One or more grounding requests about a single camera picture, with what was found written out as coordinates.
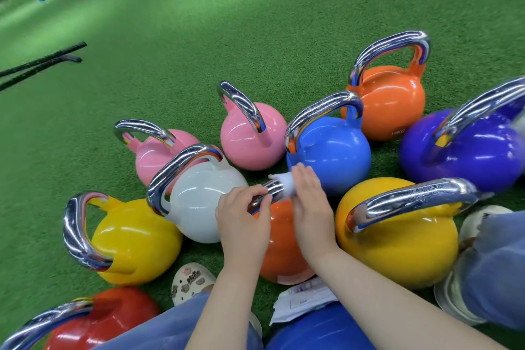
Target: pant leg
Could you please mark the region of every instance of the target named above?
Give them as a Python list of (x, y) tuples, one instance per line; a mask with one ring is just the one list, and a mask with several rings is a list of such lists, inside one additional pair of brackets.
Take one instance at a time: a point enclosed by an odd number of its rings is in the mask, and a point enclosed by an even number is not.
[[(97, 350), (183, 350), (211, 292), (201, 292), (190, 300), (124, 332), (96, 347)], [(247, 350), (262, 350), (263, 343), (255, 329), (248, 327)]]

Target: green turf floor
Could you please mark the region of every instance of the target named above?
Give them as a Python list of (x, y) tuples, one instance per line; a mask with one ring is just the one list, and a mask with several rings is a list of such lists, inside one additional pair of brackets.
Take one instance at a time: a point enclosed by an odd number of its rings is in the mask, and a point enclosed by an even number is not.
[[(367, 45), (406, 29), (432, 40), (426, 112), (456, 106), (523, 74), (523, 11), (525, 0), (0, 0), (0, 71), (88, 43), (76, 53), (82, 64), (62, 63), (0, 93), (0, 340), (49, 307), (109, 287), (67, 254), (62, 213), (87, 189), (144, 197), (133, 155), (112, 134), (117, 120), (147, 119), (219, 144), (217, 81), (233, 81), (289, 121), (344, 89)], [(405, 50), (378, 63), (409, 58)], [(403, 177), (397, 148), (373, 145), (369, 177)], [(281, 161), (272, 172), (284, 170)], [(523, 185), (491, 203), (524, 209)], [(220, 244), (186, 240), (174, 266), (143, 287), (164, 309), (174, 272), (189, 261), (219, 273)], [(266, 334), (283, 289), (262, 279), (257, 287), (253, 311)], [(481, 329), (523, 348), (524, 335)]]

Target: paper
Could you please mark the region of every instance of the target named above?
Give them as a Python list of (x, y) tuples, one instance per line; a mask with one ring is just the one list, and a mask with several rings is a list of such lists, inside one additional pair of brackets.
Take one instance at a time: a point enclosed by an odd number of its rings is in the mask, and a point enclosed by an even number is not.
[(295, 320), (303, 314), (336, 301), (336, 296), (323, 280), (319, 277), (312, 278), (295, 287), (288, 288), (279, 295), (273, 305), (270, 325)]

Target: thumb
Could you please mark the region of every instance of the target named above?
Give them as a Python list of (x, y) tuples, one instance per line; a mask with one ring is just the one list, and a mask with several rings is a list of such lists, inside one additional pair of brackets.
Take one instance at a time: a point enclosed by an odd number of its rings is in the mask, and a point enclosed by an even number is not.
[(261, 224), (267, 224), (272, 217), (272, 196), (266, 195), (261, 202), (259, 208), (259, 220), (263, 221)]

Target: white tissue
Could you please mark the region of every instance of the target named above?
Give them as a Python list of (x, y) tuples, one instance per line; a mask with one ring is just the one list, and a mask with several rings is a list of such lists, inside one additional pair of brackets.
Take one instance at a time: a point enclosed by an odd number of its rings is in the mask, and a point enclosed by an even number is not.
[(279, 174), (270, 174), (268, 177), (272, 180), (279, 180), (284, 187), (283, 190), (283, 199), (291, 198), (295, 195), (295, 186), (293, 185), (292, 172), (279, 173)]

